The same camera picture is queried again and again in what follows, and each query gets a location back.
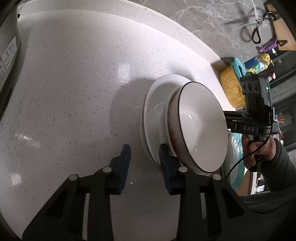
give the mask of appliance label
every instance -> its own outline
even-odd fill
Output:
[[[17,44],[14,37],[13,40],[11,40],[8,47],[6,48],[6,50],[4,51],[4,53],[2,54],[2,60],[6,69],[9,68],[16,51],[17,51]]]
[[[263,192],[264,191],[264,187],[265,187],[265,185],[257,187],[256,192]]]
[[[0,91],[2,90],[2,87],[8,77],[8,72],[6,68],[4,67],[3,62],[0,60]]]

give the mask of white countertop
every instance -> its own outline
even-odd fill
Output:
[[[141,146],[145,94],[160,76],[179,74],[233,110],[212,68],[223,66],[196,36],[140,5],[61,2],[19,7],[17,83],[0,123],[1,213],[21,236],[70,174],[95,173],[129,144],[126,188],[111,197],[114,238],[171,240],[179,196]]]

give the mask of yellow basket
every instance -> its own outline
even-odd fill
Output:
[[[233,108],[246,106],[246,101],[242,93],[242,87],[230,65],[220,73],[220,82],[224,93]]]

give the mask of stacked dishes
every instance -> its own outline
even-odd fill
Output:
[[[140,133],[150,160],[160,166],[160,144],[194,172],[215,172],[227,153],[228,132],[222,108],[204,85],[170,74],[149,89]]]

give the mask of purple tool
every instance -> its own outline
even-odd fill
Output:
[[[271,40],[269,40],[266,44],[262,45],[261,47],[256,47],[258,53],[266,53],[267,51],[277,47],[278,41],[274,37]]]

